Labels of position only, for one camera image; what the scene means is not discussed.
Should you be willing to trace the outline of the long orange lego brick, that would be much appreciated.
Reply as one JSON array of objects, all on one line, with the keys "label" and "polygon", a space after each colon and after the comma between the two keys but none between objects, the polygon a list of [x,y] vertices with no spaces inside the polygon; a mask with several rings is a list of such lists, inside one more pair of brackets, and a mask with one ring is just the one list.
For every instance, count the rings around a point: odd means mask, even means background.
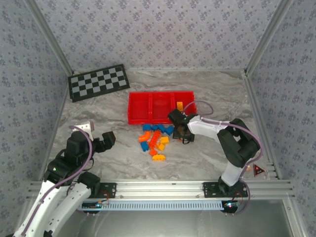
[{"label": "long orange lego brick", "polygon": [[159,130],[156,130],[153,133],[152,138],[149,141],[149,148],[152,149],[155,147],[155,145],[157,144],[157,141],[159,140],[159,138],[161,137],[161,132]]}]

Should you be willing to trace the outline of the black grey checkerboard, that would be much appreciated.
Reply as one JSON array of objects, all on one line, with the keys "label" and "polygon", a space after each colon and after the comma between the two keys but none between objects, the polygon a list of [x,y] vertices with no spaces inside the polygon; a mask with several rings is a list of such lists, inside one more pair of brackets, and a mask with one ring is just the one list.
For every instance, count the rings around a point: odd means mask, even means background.
[{"label": "black grey checkerboard", "polygon": [[68,77],[73,102],[130,88],[123,64]]}]

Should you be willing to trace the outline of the small circuit board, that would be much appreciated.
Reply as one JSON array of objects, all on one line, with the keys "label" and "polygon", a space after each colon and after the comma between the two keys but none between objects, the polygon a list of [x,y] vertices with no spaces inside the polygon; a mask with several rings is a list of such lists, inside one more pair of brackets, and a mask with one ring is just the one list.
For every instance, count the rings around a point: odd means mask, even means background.
[{"label": "small circuit board", "polygon": [[222,201],[222,207],[225,212],[236,212],[238,209],[238,201]]},{"label": "small circuit board", "polygon": [[93,201],[93,202],[83,202],[81,205],[82,209],[100,209],[103,207],[103,203],[101,201]]}]

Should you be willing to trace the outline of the red triangle warning sticker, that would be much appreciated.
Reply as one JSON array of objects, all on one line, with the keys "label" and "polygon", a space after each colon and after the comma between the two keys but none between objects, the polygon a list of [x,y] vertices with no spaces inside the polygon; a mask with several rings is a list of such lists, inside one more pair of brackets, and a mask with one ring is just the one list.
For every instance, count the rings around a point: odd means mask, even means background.
[{"label": "red triangle warning sticker", "polygon": [[253,172],[254,172],[254,177],[256,177],[256,176],[258,176],[260,174],[265,173],[265,170],[262,169],[261,167],[259,167],[258,165],[253,164]]}]

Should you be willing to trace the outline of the aluminium side rail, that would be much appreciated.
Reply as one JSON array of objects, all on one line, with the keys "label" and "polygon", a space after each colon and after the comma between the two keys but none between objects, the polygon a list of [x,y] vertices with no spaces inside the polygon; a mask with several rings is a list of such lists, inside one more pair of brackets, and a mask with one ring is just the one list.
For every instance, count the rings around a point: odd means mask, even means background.
[{"label": "aluminium side rail", "polygon": [[251,79],[249,78],[249,76],[247,75],[247,73],[242,70],[241,71],[241,75],[242,78],[244,80],[245,83],[245,89],[248,95],[248,100],[253,112],[253,116],[254,116],[254,120],[255,120],[255,124],[257,127],[257,131],[258,131],[258,135],[263,143],[264,146],[264,154],[265,157],[271,161],[275,167],[275,173],[276,173],[276,177],[278,179],[283,179],[283,176],[281,174],[281,170],[280,167],[278,165],[278,161],[274,152],[274,148],[272,146],[272,142],[270,140],[269,134],[268,134],[268,130],[266,127],[266,123],[264,121],[262,112],[261,112],[261,108],[258,102],[258,99],[256,97],[256,93],[252,84]]},{"label": "aluminium side rail", "polygon": [[40,181],[42,179],[44,173],[45,173],[45,169],[46,169],[46,166],[48,164],[50,153],[51,153],[51,150],[52,150],[52,147],[53,147],[53,144],[54,144],[56,133],[57,133],[57,130],[58,130],[58,127],[59,127],[59,122],[61,120],[61,116],[62,116],[62,113],[63,113],[63,110],[64,110],[65,103],[67,101],[67,96],[68,95],[69,95],[69,84],[67,82],[66,83],[66,87],[64,89],[61,105],[60,105],[59,110],[58,110],[57,119],[55,121],[53,130],[52,130],[52,135],[50,137],[50,140],[49,140],[49,143],[48,143],[48,146],[47,146],[47,150],[45,152],[44,159],[43,159],[42,164],[41,164],[39,175],[37,176],[37,181]]}]

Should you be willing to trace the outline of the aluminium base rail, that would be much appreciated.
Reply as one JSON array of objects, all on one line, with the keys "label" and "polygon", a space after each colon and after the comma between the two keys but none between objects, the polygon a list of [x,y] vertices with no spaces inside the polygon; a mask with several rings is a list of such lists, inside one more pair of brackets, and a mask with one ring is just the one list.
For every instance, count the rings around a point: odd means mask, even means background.
[{"label": "aluminium base rail", "polygon": [[[207,181],[177,180],[120,180],[117,183],[116,199],[124,200],[176,200],[203,199],[203,183]],[[254,199],[285,199],[294,198],[294,192],[288,180],[246,180],[248,197]]]}]

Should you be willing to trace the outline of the aluminium frame post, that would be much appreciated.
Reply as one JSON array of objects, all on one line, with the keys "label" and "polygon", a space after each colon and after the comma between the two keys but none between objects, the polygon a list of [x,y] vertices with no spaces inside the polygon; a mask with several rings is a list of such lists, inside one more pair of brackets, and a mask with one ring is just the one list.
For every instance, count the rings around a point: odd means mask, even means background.
[{"label": "aluminium frame post", "polygon": [[273,36],[275,35],[278,27],[282,23],[286,13],[288,12],[293,2],[294,0],[280,0],[252,56],[249,59],[247,66],[245,67],[245,74],[247,77],[249,77],[253,73],[254,69],[258,65],[260,59],[262,58],[265,50],[273,39]]},{"label": "aluminium frame post", "polygon": [[57,38],[55,37],[48,22],[46,21],[44,15],[42,14],[38,4],[36,3],[35,0],[23,0],[23,1],[25,5],[27,6],[28,10],[30,11],[32,17],[34,18],[35,22],[37,23],[38,27],[40,28],[42,34],[44,35],[53,53],[55,54],[58,62],[60,63],[63,70],[65,71],[66,75],[72,76],[73,70],[62,48],[60,47]]}]

